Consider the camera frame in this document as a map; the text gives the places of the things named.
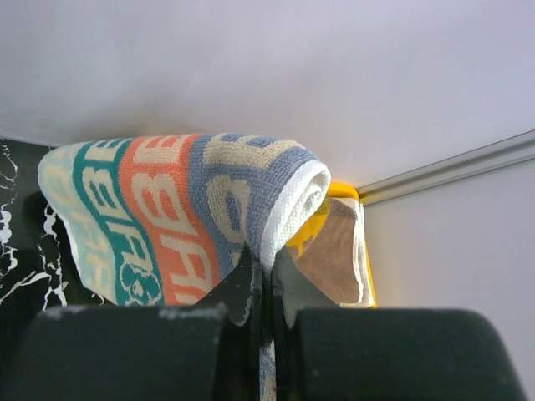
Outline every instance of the white panel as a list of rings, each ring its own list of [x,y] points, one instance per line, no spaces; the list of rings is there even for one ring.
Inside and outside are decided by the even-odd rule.
[[[378,303],[494,323],[535,399],[535,162],[364,208]]]
[[[527,0],[0,2],[2,135],[301,141],[365,185],[535,126]]]

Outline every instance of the gray edge trim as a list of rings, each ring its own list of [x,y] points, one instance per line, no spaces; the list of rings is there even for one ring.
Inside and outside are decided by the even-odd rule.
[[[535,159],[535,130],[357,188],[366,205]]]

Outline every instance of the teal stripe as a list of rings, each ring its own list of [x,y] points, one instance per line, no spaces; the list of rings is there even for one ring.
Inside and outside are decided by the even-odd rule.
[[[120,161],[122,160],[126,149],[130,145],[132,140],[126,140],[119,149],[117,150],[115,160],[112,162],[97,161],[97,160],[86,160],[85,156],[88,148],[91,145],[94,145],[95,142],[89,142],[84,147],[82,147],[79,153],[74,159],[74,169],[73,169],[73,181],[74,187],[78,193],[78,196],[82,202],[87,206],[89,212],[96,220],[102,232],[107,236],[108,241],[113,249],[115,255],[115,295],[118,305],[125,305],[130,303],[136,303],[140,305],[162,305],[165,303],[163,296],[163,284],[161,280],[160,271],[156,265],[155,253],[152,245],[150,244],[149,236],[147,235],[143,226],[135,219],[134,215],[129,210],[126,202],[120,192],[119,184],[119,169]],[[98,147],[103,147],[106,144],[116,144],[116,140],[109,140],[102,144],[97,145]],[[87,168],[93,168],[95,171],[98,170],[107,170],[110,174],[113,191],[115,197],[119,200],[120,205],[125,210],[126,214],[129,216],[130,221],[125,221],[122,219],[103,216],[96,209],[95,205],[89,198],[82,181],[83,172]],[[104,199],[101,199],[98,194],[94,193],[96,187],[91,185],[91,190],[94,193],[94,197],[97,201],[103,205],[105,203],[113,205],[111,201],[110,194],[106,190],[100,188]],[[129,242],[126,238],[117,232],[113,232],[109,229],[107,223],[115,223],[122,226],[134,227],[139,233],[143,241],[145,242],[146,249],[149,252],[150,262],[152,264],[152,273],[147,272],[140,267],[131,266],[125,262],[123,257],[123,252],[131,253],[131,248]],[[143,256],[143,251],[141,250],[141,244],[134,241],[134,248]]]

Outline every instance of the striped towel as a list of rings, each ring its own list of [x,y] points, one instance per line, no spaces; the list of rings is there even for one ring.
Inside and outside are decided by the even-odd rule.
[[[161,305],[204,297],[245,243],[271,268],[330,173],[291,140],[171,135],[58,148],[38,182],[82,283],[119,305]]]

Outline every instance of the black marble surface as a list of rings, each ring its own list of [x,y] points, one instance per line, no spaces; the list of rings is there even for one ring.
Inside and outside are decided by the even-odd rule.
[[[0,383],[37,313],[104,303],[80,284],[64,226],[39,191],[37,168],[49,150],[0,138]]]

